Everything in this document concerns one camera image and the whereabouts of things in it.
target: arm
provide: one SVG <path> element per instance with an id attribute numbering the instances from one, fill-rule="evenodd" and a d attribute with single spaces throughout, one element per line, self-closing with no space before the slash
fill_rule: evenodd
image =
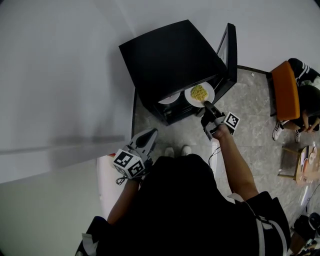
<path id="1" fill-rule="evenodd" d="M 220 142 L 226 176 L 231 191 L 239 194 L 245 201 L 258 195 L 254 177 L 237 149 L 227 126 L 221 124 L 214 137 Z"/>
<path id="2" fill-rule="evenodd" d="M 107 221 L 110 225 L 116 224 L 116 222 L 126 214 L 138 191 L 139 182 L 128 179 L 120 197 L 109 213 Z"/>

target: food on plate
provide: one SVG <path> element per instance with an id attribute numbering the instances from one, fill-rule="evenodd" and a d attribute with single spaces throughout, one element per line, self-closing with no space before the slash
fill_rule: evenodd
<path id="1" fill-rule="evenodd" d="M 207 91 L 199 84 L 192 88 L 191 97 L 198 101 L 204 101 L 208 96 Z"/>

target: hand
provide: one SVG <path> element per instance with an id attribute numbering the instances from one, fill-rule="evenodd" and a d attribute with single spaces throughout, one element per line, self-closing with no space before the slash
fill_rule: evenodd
<path id="1" fill-rule="evenodd" d="M 306 132 L 307 132 L 308 134 L 312 134 L 313 131 L 314 131 L 314 129 L 313 129 L 312 127 L 310 127 Z"/>
<path id="2" fill-rule="evenodd" d="M 219 141 L 227 135 L 230 135 L 228 127 L 225 124 L 220 124 L 218 130 L 213 134 L 213 137 Z"/>

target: white wall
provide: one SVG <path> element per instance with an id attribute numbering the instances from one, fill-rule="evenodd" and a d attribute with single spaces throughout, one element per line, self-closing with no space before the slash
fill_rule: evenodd
<path id="1" fill-rule="evenodd" d="M 5 256 L 73 256 L 102 215 L 96 161 L 0 184 L 0 209 Z"/>
<path id="2" fill-rule="evenodd" d="M 113 0 L 0 5 L 0 183 L 130 140 L 134 86 L 118 46 L 132 38 Z M 95 138 L 105 145 L 61 149 Z"/>
<path id="3" fill-rule="evenodd" d="M 238 64 L 271 71 L 298 58 L 320 72 L 320 8 L 314 0 L 118 0 L 135 35 L 189 19 L 217 50 L 236 27 Z"/>

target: black microwave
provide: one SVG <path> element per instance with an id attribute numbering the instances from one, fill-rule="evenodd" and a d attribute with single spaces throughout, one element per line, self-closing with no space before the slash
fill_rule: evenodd
<path id="1" fill-rule="evenodd" d="M 230 23 L 217 52 L 189 20 L 150 31 L 119 48 L 143 106 L 167 126 L 204 113 L 186 100 L 186 89 L 208 82 L 214 104 L 237 82 L 237 35 Z M 177 93 L 174 102 L 159 103 Z"/>

